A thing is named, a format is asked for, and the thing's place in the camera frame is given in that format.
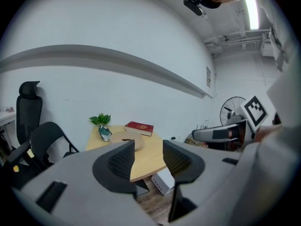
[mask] ceiling light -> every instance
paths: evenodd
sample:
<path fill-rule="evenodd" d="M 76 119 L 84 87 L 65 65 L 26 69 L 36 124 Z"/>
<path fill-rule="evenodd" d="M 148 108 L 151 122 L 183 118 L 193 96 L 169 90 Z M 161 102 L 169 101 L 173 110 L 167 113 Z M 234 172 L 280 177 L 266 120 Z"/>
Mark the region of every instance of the ceiling light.
<path fill-rule="evenodd" d="M 256 0 L 246 0 L 250 17 L 250 29 L 259 29 Z"/>

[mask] round table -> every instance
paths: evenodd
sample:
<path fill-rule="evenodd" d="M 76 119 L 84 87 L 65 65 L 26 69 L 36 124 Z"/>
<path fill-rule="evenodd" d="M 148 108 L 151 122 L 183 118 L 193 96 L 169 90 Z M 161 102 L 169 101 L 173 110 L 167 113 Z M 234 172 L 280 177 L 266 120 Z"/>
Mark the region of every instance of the round table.
<path fill-rule="evenodd" d="M 124 126 L 108 126 L 112 134 L 125 131 Z M 144 147 L 135 151 L 135 162 L 131 170 L 131 182 L 151 176 L 166 168 L 163 161 L 163 140 L 155 133 L 151 137 L 142 135 Z M 92 129 L 86 151 L 110 145 L 104 142 L 99 135 L 98 127 Z"/>

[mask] book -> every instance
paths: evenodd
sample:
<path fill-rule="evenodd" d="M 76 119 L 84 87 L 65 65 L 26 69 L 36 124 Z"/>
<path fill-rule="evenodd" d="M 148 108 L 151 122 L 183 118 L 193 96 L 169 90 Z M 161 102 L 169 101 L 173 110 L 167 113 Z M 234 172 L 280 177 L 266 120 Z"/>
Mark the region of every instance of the book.
<path fill-rule="evenodd" d="M 152 131 L 154 130 L 154 126 L 131 121 L 125 125 L 125 130 L 150 137 L 152 135 Z"/>

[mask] fan blade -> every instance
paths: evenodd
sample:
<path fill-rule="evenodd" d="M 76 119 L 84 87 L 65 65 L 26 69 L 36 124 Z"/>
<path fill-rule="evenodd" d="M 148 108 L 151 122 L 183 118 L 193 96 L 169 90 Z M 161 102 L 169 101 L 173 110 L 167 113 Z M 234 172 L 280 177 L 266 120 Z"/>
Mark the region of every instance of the fan blade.
<path fill-rule="evenodd" d="M 225 108 L 227 111 L 232 112 L 231 109 L 229 109 L 229 108 L 227 108 L 227 107 L 225 107 L 225 106 L 224 106 L 224 108 Z"/>

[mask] black camera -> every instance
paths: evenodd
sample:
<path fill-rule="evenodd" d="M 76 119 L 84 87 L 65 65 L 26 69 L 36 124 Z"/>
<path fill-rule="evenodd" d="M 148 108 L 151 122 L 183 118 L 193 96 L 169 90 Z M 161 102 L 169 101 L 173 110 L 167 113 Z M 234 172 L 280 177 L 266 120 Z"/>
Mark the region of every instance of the black camera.
<path fill-rule="evenodd" d="M 203 15 L 203 11 L 197 0 L 184 0 L 184 5 L 188 7 L 192 12 L 194 12 L 196 15 L 198 16 Z"/>

